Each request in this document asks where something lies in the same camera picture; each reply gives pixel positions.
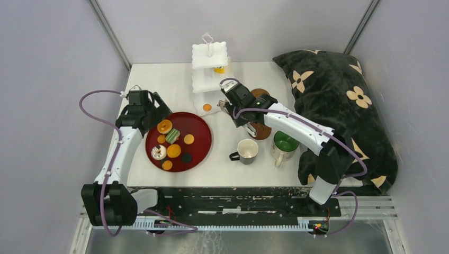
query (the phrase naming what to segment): tabletop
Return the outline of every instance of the tabletop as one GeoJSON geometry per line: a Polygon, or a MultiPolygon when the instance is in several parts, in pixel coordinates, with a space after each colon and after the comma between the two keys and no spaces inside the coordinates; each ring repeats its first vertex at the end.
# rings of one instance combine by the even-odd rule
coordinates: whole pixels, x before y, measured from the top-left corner
{"type": "MultiPolygon", "coordinates": [[[[234,75],[249,90],[262,88],[290,109],[294,98],[285,74],[273,62],[233,62],[234,75]]],[[[173,112],[195,113],[192,93],[191,63],[136,64],[125,91],[138,85],[142,89],[157,92],[173,112]]],[[[127,104],[122,101],[120,110],[127,104]]],[[[245,166],[230,161],[229,154],[237,151],[237,143],[249,138],[243,128],[236,128],[224,112],[202,117],[212,132],[212,147],[207,157],[196,167],[180,173],[163,171],[154,166],[147,157],[145,140],[138,147],[128,177],[129,187],[289,187],[302,186],[298,180],[298,164],[301,152],[274,167],[275,159],[270,152],[273,135],[262,141],[256,140],[259,153],[254,163],[245,166]]],[[[345,179],[342,186],[361,186],[354,178],[345,179]]]]}

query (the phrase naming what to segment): gray wall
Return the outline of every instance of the gray wall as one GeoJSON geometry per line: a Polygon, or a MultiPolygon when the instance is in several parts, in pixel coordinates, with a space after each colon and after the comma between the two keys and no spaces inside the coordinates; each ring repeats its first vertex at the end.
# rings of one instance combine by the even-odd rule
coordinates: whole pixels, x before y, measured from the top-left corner
{"type": "Polygon", "coordinates": [[[133,64],[191,62],[209,32],[233,61],[298,49],[343,52],[370,0],[98,0],[133,64]]]}
{"type": "MultiPolygon", "coordinates": [[[[79,98],[127,72],[87,1],[0,2],[0,253],[67,253],[112,130],[79,98]]],[[[119,98],[86,103],[114,119],[119,98]]]]}
{"type": "Polygon", "coordinates": [[[353,52],[397,152],[390,194],[411,253],[447,253],[448,13],[447,0],[382,1],[353,52]]]}

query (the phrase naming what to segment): round red tray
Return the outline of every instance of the round red tray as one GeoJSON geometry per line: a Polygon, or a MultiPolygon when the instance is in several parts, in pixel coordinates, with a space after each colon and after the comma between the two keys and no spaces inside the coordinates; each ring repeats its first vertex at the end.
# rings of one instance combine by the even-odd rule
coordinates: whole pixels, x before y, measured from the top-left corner
{"type": "MultiPolygon", "coordinates": [[[[167,172],[183,172],[189,170],[206,158],[212,145],[212,133],[208,124],[199,116],[188,112],[176,112],[169,115],[166,119],[173,123],[173,128],[179,130],[181,135],[179,139],[173,144],[178,144],[181,147],[181,155],[176,158],[165,157],[163,160],[155,160],[151,156],[151,150],[154,146],[158,145],[157,137],[161,135],[157,128],[153,128],[148,132],[147,140],[145,142],[145,150],[147,156],[156,167],[162,169],[162,163],[166,160],[170,160],[173,163],[173,167],[170,170],[164,170],[167,172]],[[187,134],[192,134],[195,138],[193,144],[184,143],[184,137],[187,134]],[[192,160],[189,163],[184,163],[181,157],[184,153],[190,153],[192,160]]],[[[170,143],[164,142],[165,148],[170,146],[170,143]]]]}

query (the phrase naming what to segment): green cup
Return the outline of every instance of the green cup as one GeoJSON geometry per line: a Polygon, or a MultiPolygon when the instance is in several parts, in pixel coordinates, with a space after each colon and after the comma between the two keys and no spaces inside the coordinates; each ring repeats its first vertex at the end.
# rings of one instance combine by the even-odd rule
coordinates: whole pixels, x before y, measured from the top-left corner
{"type": "Polygon", "coordinates": [[[271,154],[276,159],[274,166],[278,168],[281,162],[291,159],[299,146],[299,142],[282,131],[276,132],[273,138],[271,154]]]}

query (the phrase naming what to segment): black pillow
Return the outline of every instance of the black pillow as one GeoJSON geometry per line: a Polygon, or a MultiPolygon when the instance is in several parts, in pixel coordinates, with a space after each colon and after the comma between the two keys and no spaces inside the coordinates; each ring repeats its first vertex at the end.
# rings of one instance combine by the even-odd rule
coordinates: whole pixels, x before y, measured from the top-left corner
{"type": "MultiPolygon", "coordinates": [[[[369,179],[386,192],[396,179],[398,164],[357,59],[342,53],[299,50],[273,61],[292,84],[296,112],[334,129],[345,127],[353,138],[354,150],[368,168],[368,173],[357,179],[369,179]]],[[[309,175],[316,179],[317,158],[310,150],[301,155],[301,184],[308,183],[309,175]]],[[[347,174],[362,170],[354,160],[347,174]]]]}

